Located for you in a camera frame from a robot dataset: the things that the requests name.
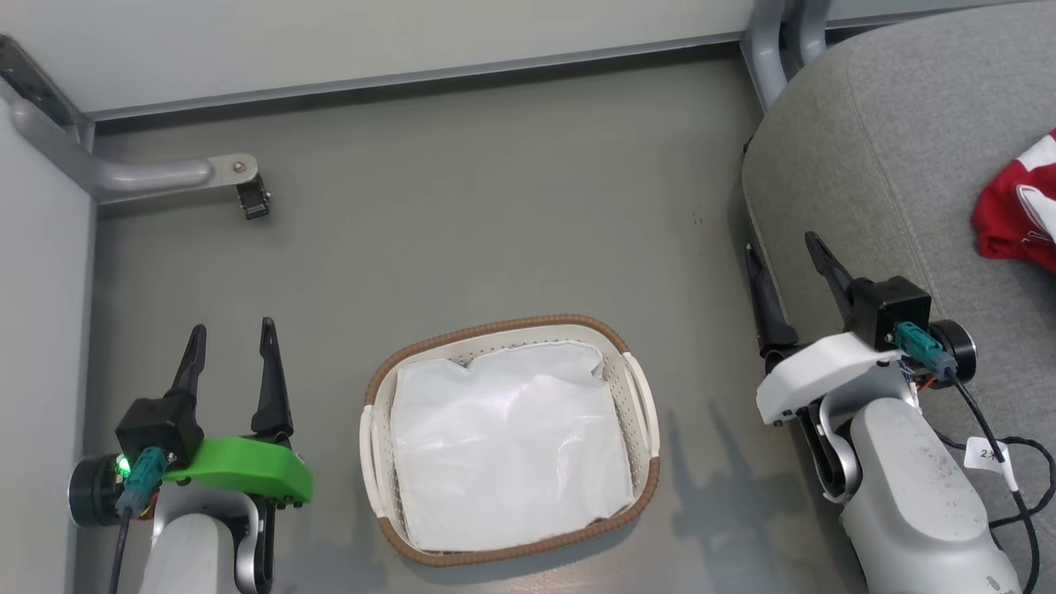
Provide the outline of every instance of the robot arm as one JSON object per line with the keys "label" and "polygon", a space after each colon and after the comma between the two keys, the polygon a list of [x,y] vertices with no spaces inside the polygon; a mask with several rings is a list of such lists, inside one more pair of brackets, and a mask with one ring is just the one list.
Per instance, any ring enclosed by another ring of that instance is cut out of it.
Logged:
{"label": "robot arm", "polygon": [[172,388],[136,401],[117,428],[121,454],[81,461],[70,481],[80,526],[119,522],[136,458],[161,448],[169,460],[155,503],[151,552],[140,594],[268,594],[276,512],[310,501],[312,474],[290,449],[294,433],[275,324],[264,318],[260,405],[252,435],[204,439],[194,419],[205,328],[191,333]]}
{"label": "robot arm", "polygon": [[941,353],[918,356],[941,357],[939,367],[967,380],[975,373],[967,333],[948,320],[929,323],[930,297],[908,280],[852,280],[815,234],[807,245],[846,332],[799,345],[749,246],[768,372],[756,395],[763,422],[803,430],[826,498],[844,507],[841,521],[872,594],[1021,594],[982,500],[921,413],[917,382],[927,367],[895,347],[899,324],[926,328],[935,340],[925,340],[941,344]]}

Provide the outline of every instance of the white plastic basket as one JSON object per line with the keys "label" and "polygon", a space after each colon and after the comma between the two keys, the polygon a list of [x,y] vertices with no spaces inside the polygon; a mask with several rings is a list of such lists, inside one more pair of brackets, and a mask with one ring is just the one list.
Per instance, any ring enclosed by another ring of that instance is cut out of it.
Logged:
{"label": "white plastic basket", "polygon": [[[634,502],[611,518],[582,530],[531,544],[486,552],[427,552],[408,541],[399,483],[393,457],[390,413],[396,374],[413,363],[446,358],[467,365],[492,351],[560,340],[597,347],[602,355],[602,378],[608,383],[627,449]],[[660,478],[660,433],[653,393],[645,374],[626,344],[602,322],[586,316],[543,316],[490,323],[412,345],[389,357],[366,391],[359,422],[359,460],[371,507],[392,545],[406,557],[432,567],[454,567],[523,557],[592,538],[623,526],[641,515]]]}

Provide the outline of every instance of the white cloth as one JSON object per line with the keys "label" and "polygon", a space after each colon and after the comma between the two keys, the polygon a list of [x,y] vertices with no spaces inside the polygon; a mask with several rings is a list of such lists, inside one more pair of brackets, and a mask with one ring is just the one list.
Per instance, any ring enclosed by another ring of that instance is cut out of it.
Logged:
{"label": "white cloth", "polygon": [[1056,202],[1038,188],[1026,184],[1016,186],[1016,193],[1031,221],[1043,228],[1049,237],[1056,237]]}
{"label": "white cloth", "polygon": [[582,528],[631,503],[602,354],[582,342],[399,371],[392,410],[408,537],[491,551]]}

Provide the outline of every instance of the gray chair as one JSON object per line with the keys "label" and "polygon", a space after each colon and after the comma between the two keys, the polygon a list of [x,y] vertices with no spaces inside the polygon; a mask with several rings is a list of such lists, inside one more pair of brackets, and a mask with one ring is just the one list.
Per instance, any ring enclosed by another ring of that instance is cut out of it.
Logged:
{"label": "gray chair", "polygon": [[[1056,5],[1015,4],[911,21],[831,48],[797,74],[746,156],[744,194],[789,320],[805,340],[841,331],[804,233],[816,230],[855,276],[903,275],[934,297],[932,318],[973,334],[969,389],[998,437],[1056,449],[1056,278],[1023,261],[988,260],[969,221],[983,187],[1056,127]],[[981,435],[953,390],[924,392],[938,430]],[[1033,505],[1045,461],[1014,447]],[[1015,513],[996,474],[969,478],[991,518]],[[1036,592],[1056,592],[1056,505],[1035,517]],[[1021,523],[996,531],[1020,576]]]}

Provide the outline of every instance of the black cable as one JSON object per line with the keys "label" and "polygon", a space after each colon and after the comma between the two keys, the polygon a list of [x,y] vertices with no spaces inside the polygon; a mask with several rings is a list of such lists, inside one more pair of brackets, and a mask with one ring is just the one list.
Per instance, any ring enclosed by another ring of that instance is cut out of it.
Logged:
{"label": "black cable", "polygon": [[[1004,438],[1001,441],[1006,444],[1024,445],[1027,447],[1032,447],[1041,452],[1041,456],[1045,457],[1045,461],[1049,463],[1049,488],[1045,490],[1045,494],[1041,496],[1041,499],[1038,500],[1038,504],[1035,505],[1034,507],[1031,507],[1030,512],[1031,515],[1033,516],[1038,512],[1044,509],[1049,505],[1049,503],[1052,502],[1053,496],[1056,496],[1056,460],[1053,460],[1053,454],[1049,453],[1049,450],[1045,449],[1045,446],[1041,445],[1040,443],[1034,440],[1011,435]],[[991,527],[996,528],[996,527],[1006,526],[1008,524],[1018,521],[1019,521],[1019,516],[1008,516],[1007,518],[994,520],[993,522],[991,522]]]}
{"label": "black cable", "polygon": [[117,594],[117,580],[121,576],[121,559],[125,558],[125,541],[129,537],[129,524],[132,523],[132,508],[121,512],[121,526],[117,532],[117,550],[114,551],[114,567],[110,570],[110,594]]}
{"label": "black cable", "polygon": [[[986,441],[989,443],[991,448],[994,450],[994,458],[1000,464],[1005,464],[1004,453],[1001,451],[1001,447],[997,443],[997,439],[994,437],[994,431],[991,430],[989,423],[986,422],[986,417],[983,416],[982,410],[979,409],[979,405],[976,400],[972,397],[967,388],[964,387],[964,383],[961,378],[957,376],[957,373],[947,368],[946,375],[954,383],[957,391],[961,393],[964,397],[964,402],[972,409],[972,414],[975,415],[976,421],[979,423],[979,427],[983,430],[983,434],[986,435]],[[1019,518],[1023,521],[1023,527],[1026,528],[1026,539],[1030,541],[1031,545],[1031,573],[1026,577],[1026,583],[1023,586],[1023,594],[1031,594],[1034,592],[1034,587],[1038,583],[1038,573],[1041,552],[1038,549],[1038,533],[1034,527],[1034,520],[1031,518],[1031,511],[1026,508],[1026,502],[1023,501],[1023,495],[1019,493],[1019,488],[1012,488],[1010,485],[1010,490],[1012,490],[1012,498],[1016,501],[1016,507],[1019,509]]]}
{"label": "black cable", "polygon": [[[964,451],[964,449],[967,447],[965,444],[957,443],[954,440],[947,438],[946,435],[940,433],[939,431],[936,431],[935,434],[939,435],[939,441],[941,441],[942,443],[946,444],[947,447],[951,447],[954,449],[959,449],[961,451]],[[1038,443],[1038,442],[1036,442],[1034,440],[1030,440],[1030,439],[1026,439],[1026,438],[1020,438],[1020,437],[1017,437],[1017,435],[1008,435],[1007,438],[1001,438],[998,441],[1000,441],[1001,443],[1004,443],[1004,444],[1023,445],[1023,446],[1026,446],[1026,447],[1030,447],[1030,448],[1034,448],[1041,456],[1043,456],[1044,459],[1045,459],[1045,462],[1049,463],[1049,488],[1045,490],[1044,495],[1041,496],[1041,499],[1038,500],[1038,503],[1034,507],[1030,508],[1030,512],[1031,512],[1032,516],[1034,516],[1034,515],[1042,512],[1045,507],[1049,506],[1050,503],[1052,503],[1053,497],[1056,496],[1056,460],[1053,459],[1053,454],[1049,453],[1049,450],[1045,449],[1045,446],[1041,445],[1040,443]],[[1019,515],[1008,516],[1006,518],[1001,518],[1001,519],[992,521],[989,523],[989,526],[991,526],[991,530],[999,528],[1001,526],[1006,526],[1008,524],[1014,524],[1014,523],[1018,522],[1019,520],[1020,520]]]}

